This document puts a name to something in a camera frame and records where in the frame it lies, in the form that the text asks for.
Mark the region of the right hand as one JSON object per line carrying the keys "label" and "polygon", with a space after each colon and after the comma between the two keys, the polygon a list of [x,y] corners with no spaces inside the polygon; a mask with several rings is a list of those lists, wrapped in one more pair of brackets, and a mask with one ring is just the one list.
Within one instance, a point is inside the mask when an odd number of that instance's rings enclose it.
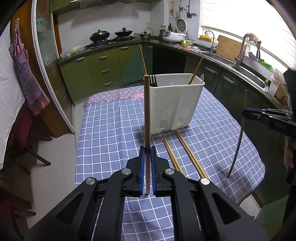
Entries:
{"label": "right hand", "polygon": [[285,137],[284,165],[287,169],[286,181],[292,184],[295,178],[295,140],[291,137]]}

